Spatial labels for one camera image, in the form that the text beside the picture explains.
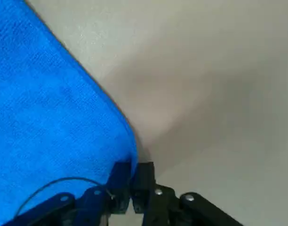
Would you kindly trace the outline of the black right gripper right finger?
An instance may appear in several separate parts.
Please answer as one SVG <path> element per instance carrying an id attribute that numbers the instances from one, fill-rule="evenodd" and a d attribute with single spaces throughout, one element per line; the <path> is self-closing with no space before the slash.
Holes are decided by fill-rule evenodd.
<path id="1" fill-rule="evenodd" d="M 239 226 L 241 223 L 198 193 L 176 196 L 173 188 L 157 184 L 153 162 L 140 163 L 131 183 L 135 213 L 144 226 Z"/>

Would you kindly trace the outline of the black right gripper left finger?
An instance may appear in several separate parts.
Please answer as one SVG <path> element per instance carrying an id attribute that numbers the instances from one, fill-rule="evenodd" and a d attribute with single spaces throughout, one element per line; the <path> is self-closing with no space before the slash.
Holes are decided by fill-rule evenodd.
<path id="1" fill-rule="evenodd" d="M 79 180 L 92 183 L 80 198 L 58 193 L 25 213 L 23 207 L 45 188 L 61 181 Z M 115 163 L 106 184 L 83 177 L 65 177 L 49 182 L 30 195 L 7 226 L 107 226 L 111 214 L 124 214 L 129 204 L 131 165 Z"/>

